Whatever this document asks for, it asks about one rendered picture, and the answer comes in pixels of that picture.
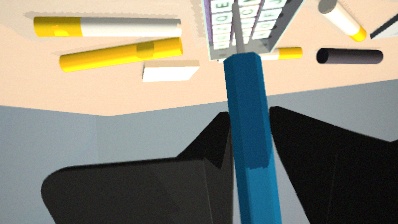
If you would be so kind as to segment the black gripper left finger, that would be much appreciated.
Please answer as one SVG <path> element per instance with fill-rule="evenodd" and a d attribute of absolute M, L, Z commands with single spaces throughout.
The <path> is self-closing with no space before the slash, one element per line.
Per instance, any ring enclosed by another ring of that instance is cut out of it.
<path fill-rule="evenodd" d="M 176 157 L 64 167 L 41 197 L 56 224 L 233 224 L 229 112 Z"/>

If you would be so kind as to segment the letter keyboard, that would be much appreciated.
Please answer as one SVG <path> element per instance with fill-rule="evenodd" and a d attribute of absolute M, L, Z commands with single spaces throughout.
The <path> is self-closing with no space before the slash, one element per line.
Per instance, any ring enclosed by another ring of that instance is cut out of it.
<path fill-rule="evenodd" d="M 306 0 L 201 0 L 209 61 L 237 54 L 232 4 L 240 4 L 245 51 L 275 49 Z"/>

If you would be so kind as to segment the blue stylus with white tip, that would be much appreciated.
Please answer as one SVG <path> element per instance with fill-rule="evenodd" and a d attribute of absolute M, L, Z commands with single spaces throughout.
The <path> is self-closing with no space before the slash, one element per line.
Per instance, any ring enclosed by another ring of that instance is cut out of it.
<path fill-rule="evenodd" d="M 237 54 L 223 65 L 241 224 L 282 224 L 262 56 L 245 51 L 240 4 L 231 8 Z"/>

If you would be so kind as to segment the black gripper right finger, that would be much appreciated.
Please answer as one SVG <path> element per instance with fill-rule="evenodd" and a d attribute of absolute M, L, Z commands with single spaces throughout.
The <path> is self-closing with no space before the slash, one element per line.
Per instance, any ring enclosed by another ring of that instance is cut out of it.
<path fill-rule="evenodd" d="M 277 155 L 310 224 L 398 224 L 398 139 L 273 106 Z"/>

